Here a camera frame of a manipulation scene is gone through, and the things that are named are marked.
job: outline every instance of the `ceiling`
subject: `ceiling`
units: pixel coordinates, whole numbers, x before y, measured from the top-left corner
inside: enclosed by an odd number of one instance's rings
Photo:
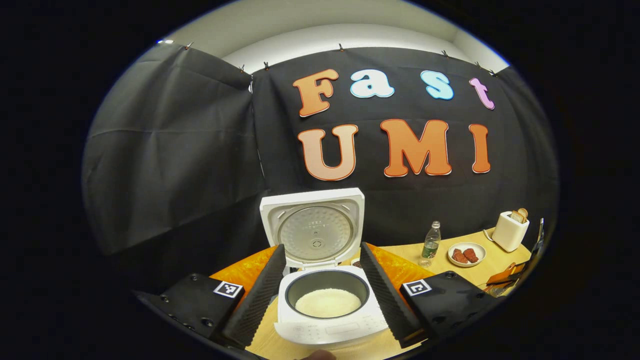
[[[378,24],[453,42],[458,27],[401,0],[239,0],[168,35],[219,58],[278,34],[330,24]]]

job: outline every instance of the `meat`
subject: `meat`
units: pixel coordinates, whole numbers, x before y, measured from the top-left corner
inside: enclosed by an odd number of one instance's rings
[[[462,253],[471,263],[475,263],[478,261],[478,257],[476,256],[476,252],[469,248]]]
[[[462,254],[462,251],[460,251],[460,249],[453,250],[453,260],[463,264],[468,263],[467,258],[464,256],[464,254]]]

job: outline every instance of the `pink letter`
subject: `pink letter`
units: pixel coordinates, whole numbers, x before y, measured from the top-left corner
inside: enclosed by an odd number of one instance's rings
[[[471,86],[476,88],[476,92],[478,93],[478,96],[480,96],[480,101],[482,101],[482,104],[487,109],[493,110],[495,106],[493,105],[493,101],[489,100],[489,98],[486,96],[486,86],[480,84],[480,80],[476,78],[469,80],[469,83],[471,84]]]

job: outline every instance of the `rice cooker lid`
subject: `rice cooker lid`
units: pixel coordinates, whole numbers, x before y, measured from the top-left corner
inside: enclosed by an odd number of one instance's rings
[[[347,210],[332,202],[294,206],[280,219],[273,240],[284,244],[290,264],[302,264],[303,268],[335,266],[360,246],[356,220]]]

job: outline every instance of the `orange letter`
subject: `orange letter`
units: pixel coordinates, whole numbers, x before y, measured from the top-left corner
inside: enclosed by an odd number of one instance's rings
[[[389,137],[389,166],[385,175],[405,176],[409,173],[404,165],[404,156],[409,161],[414,174],[419,174],[429,156],[429,164],[424,171],[429,175],[448,175],[451,165],[447,157],[447,130],[449,125],[442,120],[429,120],[424,125],[422,138],[418,140],[401,119],[389,119],[380,123],[380,128]]]
[[[476,145],[476,162],[471,169],[477,174],[489,172],[491,164],[489,164],[489,154],[486,150],[486,135],[489,130],[482,125],[471,124],[469,131],[474,135],[474,144]]]
[[[353,145],[353,135],[358,132],[355,125],[339,125],[331,131],[338,136],[340,141],[340,156],[342,160],[336,167],[328,167],[324,164],[322,155],[322,139],[324,130],[312,129],[298,134],[298,140],[302,142],[302,151],[305,155],[307,171],[316,179],[325,181],[342,180],[351,175],[356,168],[356,148]]]
[[[336,80],[337,78],[338,73],[335,70],[327,69],[317,74],[298,79],[293,83],[293,86],[300,91],[300,98],[302,99],[302,109],[300,109],[301,117],[311,116],[329,108],[329,102],[322,101],[320,94],[331,97],[333,95],[333,86],[331,86],[331,83],[327,80],[320,81],[320,85],[316,85],[316,83],[320,79]]]

